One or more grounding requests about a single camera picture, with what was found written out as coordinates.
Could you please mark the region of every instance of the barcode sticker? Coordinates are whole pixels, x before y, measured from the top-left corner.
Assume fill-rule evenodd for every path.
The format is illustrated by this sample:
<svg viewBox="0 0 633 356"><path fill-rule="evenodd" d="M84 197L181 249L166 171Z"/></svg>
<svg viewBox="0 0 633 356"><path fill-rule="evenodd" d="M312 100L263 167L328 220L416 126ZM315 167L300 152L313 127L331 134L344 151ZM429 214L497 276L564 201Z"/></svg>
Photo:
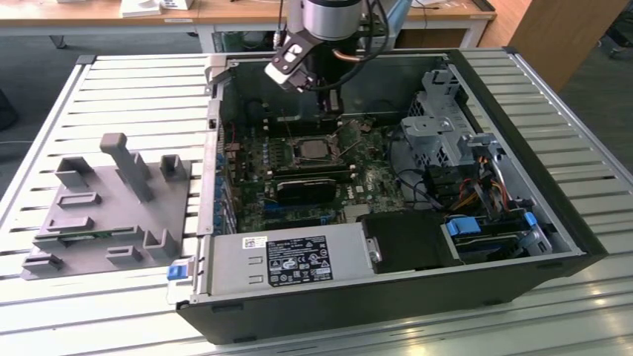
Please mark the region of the barcode sticker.
<svg viewBox="0 0 633 356"><path fill-rule="evenodd" d="M261 248L267 247L268 236L245 237L241 239L241 248Z"/></svg>

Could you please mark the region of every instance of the white object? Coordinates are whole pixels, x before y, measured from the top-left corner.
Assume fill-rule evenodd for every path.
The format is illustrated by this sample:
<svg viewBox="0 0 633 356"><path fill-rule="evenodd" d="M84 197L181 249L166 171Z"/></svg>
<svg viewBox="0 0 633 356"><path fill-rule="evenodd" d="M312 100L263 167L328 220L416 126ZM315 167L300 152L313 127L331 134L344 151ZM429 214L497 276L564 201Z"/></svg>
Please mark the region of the white object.
<svg viewBox="0 0 633 356"><path fill-rule="evenodd" d="M413 0L412 7L433 7L440 2L448 2L449 0Z"/></svg>
<svg viewBox="0 0 633 356"><path fill-rule="evenodd" d="M122 0L122 17L160 15L159 0Z"/></svg>
<svg viewBox="0 0 633 356"><path fill-rule="evenodd" d="M160 0L160 7L171 10L188 10L193 0Z"/></svg>

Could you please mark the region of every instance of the aluminum slotted table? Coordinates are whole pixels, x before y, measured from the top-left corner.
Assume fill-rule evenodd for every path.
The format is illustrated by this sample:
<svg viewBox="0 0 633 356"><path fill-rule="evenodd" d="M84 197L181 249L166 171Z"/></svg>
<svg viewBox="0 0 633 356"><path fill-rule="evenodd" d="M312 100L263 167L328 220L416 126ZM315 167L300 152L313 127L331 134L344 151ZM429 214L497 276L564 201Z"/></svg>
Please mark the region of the aluminum slotted table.
<svg viewBox="0 0 633 356"><path fill-rule="evenodd" d="M19 278L55 197L62 157L124 132L146 162L193 160L183 256L196 252L205 142L205 55L100 56L76 65L0 202L4 355L629 355L633 333L633 178L519 55L464 50L475 70L612 254L512 303L255 344L215 346L167 302L166 268Z"/></svg>

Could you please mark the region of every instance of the power supply label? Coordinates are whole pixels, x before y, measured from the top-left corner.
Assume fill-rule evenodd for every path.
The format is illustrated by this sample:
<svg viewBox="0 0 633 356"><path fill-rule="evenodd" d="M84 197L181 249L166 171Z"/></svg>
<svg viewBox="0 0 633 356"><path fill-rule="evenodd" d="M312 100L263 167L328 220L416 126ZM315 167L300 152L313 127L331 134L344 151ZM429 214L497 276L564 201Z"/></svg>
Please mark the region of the power supply label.
<svg viewBox="0 0 633 356"><path fill-rule="evenodd" d="M268 241L267 256L268 284L273 287L333 278L325 236Z"/></svg>

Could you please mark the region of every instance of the blue release tab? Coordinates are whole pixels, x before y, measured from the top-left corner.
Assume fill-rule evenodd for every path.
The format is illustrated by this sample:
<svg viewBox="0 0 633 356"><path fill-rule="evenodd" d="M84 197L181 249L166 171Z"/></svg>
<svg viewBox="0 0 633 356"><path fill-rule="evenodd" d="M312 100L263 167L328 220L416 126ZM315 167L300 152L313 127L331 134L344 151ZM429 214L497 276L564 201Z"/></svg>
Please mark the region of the blue release tab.
<svg viewBox="0 0 633 356"><path fill-rule="evenodd" d="M187 265L174 265L167 269L167 280L184 280L187 278Z"/></svg>
<svg viewBox="0 0 633 356"><path fill-rule="evenodd" d="M477 232L481 232L477 219L475 219L473 217L456 217L448 222L447 228L448 233L452 236L460 234L475 234Z"/></svg>
<svg viewBox="0 0 633 356"><path fill-rule="evenodd" d="M537 224L537 221L536 221L536 216L533 213L525 213L524 215L525 217L525 221L528 221L528 224L531 224L531 226L535 226Z"/></svg>

